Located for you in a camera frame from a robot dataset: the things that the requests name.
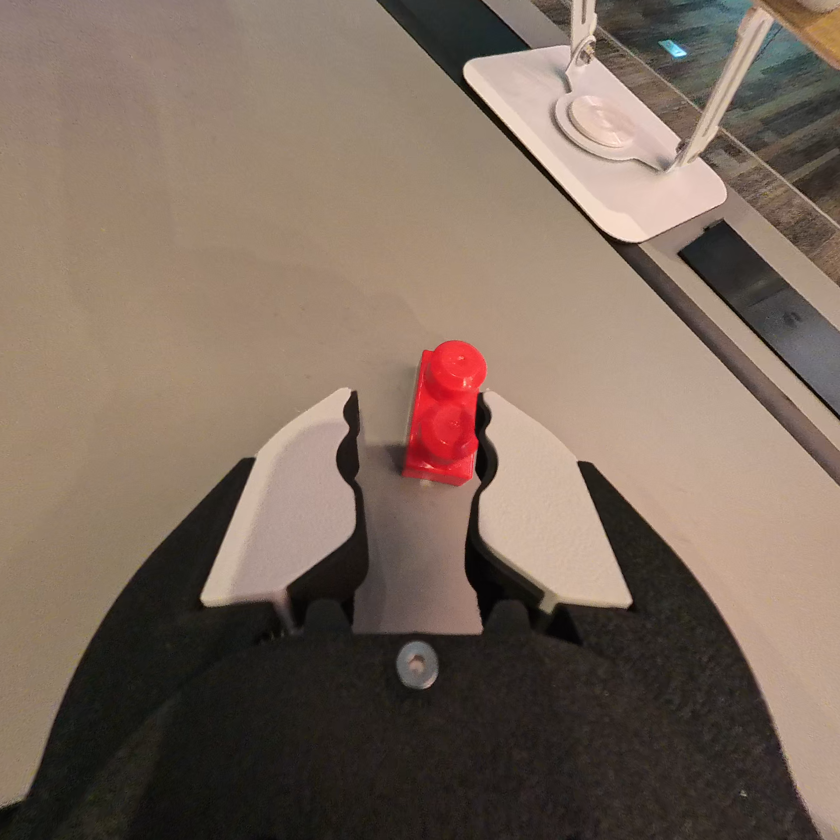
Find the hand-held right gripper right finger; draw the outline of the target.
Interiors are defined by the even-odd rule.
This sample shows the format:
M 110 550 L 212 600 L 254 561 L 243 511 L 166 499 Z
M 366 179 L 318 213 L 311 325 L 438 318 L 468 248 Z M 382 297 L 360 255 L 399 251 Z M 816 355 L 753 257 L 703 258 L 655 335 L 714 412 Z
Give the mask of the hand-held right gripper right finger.
M 485 623 L 505 600 L 532 625 L 569 606 L 626 610 L 633 597 L 578 458 L 496 392 L 479 394 L 468 582 Z

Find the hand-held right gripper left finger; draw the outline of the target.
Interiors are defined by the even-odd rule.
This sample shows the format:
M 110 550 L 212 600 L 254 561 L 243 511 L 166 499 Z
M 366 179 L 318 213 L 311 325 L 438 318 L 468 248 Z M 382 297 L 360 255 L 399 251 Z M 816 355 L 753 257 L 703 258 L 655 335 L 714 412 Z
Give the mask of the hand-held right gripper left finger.
M 271 605 L 284 627 L 334 600 L 350 616 L 369 570 L 358 394 L 341 387 L 257 452 L 201 592 L 204 607 Z

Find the red two-stud block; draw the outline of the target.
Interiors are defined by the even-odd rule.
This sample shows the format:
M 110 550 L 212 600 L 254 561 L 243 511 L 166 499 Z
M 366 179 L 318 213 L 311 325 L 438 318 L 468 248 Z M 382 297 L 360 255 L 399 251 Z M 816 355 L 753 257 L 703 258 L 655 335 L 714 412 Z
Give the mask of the red two-stud block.
M 476 411 L 487 377 L 472 344 L 448 340 L 425 350 L 418 366 L 402 476 L 453 487 L 474 474 Z

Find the black desk plate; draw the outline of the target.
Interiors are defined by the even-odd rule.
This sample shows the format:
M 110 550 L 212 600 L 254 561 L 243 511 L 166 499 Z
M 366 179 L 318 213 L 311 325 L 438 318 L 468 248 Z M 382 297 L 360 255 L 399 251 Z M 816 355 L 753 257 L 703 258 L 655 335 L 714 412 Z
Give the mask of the black desk plate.
M 474 58 L 528 48 L 482 1 L 380 1 L 447 76 L 464 90 L 464 66 Z
M 679 257 L 838 417 L 838 328 L 723 220 Z

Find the grey desk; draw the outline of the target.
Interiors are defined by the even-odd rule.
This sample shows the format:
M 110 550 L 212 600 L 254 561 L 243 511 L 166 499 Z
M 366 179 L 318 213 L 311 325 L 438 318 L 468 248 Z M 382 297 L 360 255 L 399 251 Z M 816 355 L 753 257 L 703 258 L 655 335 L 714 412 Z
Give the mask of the grey desk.
M 838 837 L 838 485 L 377 2 L 2 2 L 2 805 L 130 576 L 357 390 L 364 631 L 478 627 L 399 479 L 449 338 L 706 588 Z

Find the white board stand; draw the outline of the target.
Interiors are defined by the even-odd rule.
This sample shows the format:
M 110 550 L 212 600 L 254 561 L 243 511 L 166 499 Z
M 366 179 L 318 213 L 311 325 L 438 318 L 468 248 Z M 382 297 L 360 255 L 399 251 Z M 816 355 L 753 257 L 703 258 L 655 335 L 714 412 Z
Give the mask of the white board stand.
M 639 244 L 725 202 L 700 156 L 773 23 L 760 7 L 744 15 L 687 140 L 595 58 L 595 2 L 573 2 L 570 45 L 472 59 L 464 77 L 601 231 Z

